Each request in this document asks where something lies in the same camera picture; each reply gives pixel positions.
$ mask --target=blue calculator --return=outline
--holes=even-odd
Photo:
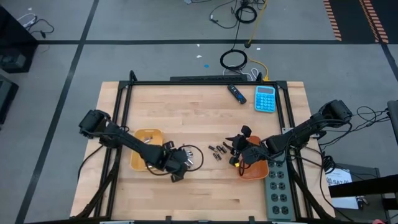
[[[257,86],[254,97],[254,109],[261,112],[275,112],[275,88]]]

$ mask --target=calculator display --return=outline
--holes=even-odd
[[[259,93],[269,93],[269,94],[273,94],[274,90],[273,89],[268,89],[268,88],[258,88],[257,92]]]

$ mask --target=paper sheet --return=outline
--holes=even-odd
[[[345,172],[342,169],[335,169],[332,173],[326,175],[326,181],[329,186],[339,185],[351,183],[353,180],[351,178],[351,174]],[[358,209],[358,203],[356,202],[355,197],[340,197],[340,198],[332,198],[331,203],[336,208],[350,208],[350,209]]]

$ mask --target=power strip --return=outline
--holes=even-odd
[[[284,154],[275,158],[276,161],[283,159]],[[292,221],[294,211],[287,164],[268,161],[268,169],[265,178],[268,221]]]

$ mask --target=wooden table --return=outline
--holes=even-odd
[[[288,84],[294,120],[300,124],[311,115],[304,85],[302,82]],[[102,84],[97,109],[112,114],[117,86],[117,82]],[[209,145],[221,144],[225,137],[238,134],[244,124],[252,129],[252,135],[261,139],[280,134],[277,113],[254,110],[255,86],[237,87],[248,100],[244,105],[240,105],[225,86],[133,86],[127,119],[130,133],[138,129],[159,129],[165,141],[173,140],[176,146],[184,143],[198,146],[205,161],[200,170],[187,172],[183,181],[171,183],[169,175],[159,177],[147,171],[132,170],[132,151],[124,147],[112,219],[164,220],[165,216],[171,215],[173,220],[232,221],[248,220],[248,216],[254,215],[258,221],[267,220],[264,180],[241,180],[236,168],[228,164],[229,156],[223,155],[223,160],[217,162],[208,149]],[[287,114],[283,93],[280,95],[284,114]],[[89,140],[85,156],[98,146],[97,139]],[[308,146],[318,149],[316,140],[310,140]],[[105,150],[102,150],[93,156],[81,171],[71,215],[79,213],[98,189],[104,154]],[[321,163],[320,156],[308,149],[302,149],[302,156]],[[200,156],[194,156],[193,161],[199,164],[200,159]],[[311,193],[330,215],[335,216],[320,192],[320,168],[303,163]],[[325,175],[322,176],[322,186],[330,201]],[[301,213],[306,217],[298,186],[297,190]],[[102,208],[101,214],[104,214],[105,206]]]

